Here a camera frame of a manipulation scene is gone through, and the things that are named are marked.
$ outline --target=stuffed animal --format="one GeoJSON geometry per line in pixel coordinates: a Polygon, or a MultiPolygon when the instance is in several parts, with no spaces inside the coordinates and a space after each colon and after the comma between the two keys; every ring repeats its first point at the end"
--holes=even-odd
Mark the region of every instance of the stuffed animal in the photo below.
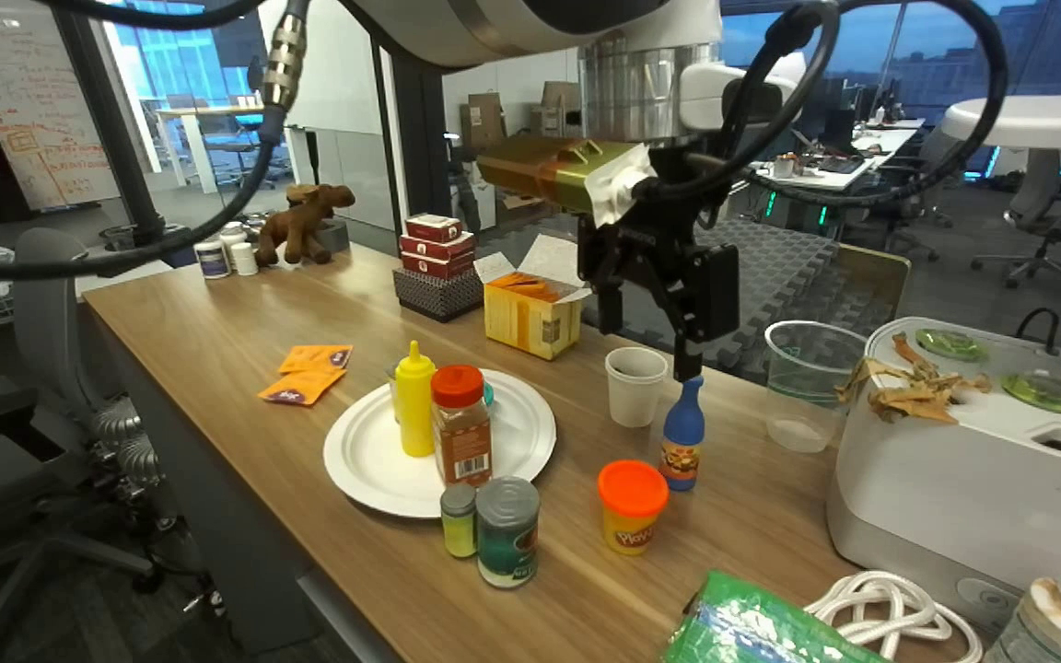
{"type": "Polygon", "coordinates": [[[335,208],[355,208],[355,193],[332,186],[289,186],[282,200],[287,211],[261,225],[256,267],[277,267],[280,242],[282,261],[326,261],[332,252],[318,238],[318,230],[335,215],[335,208]]]}

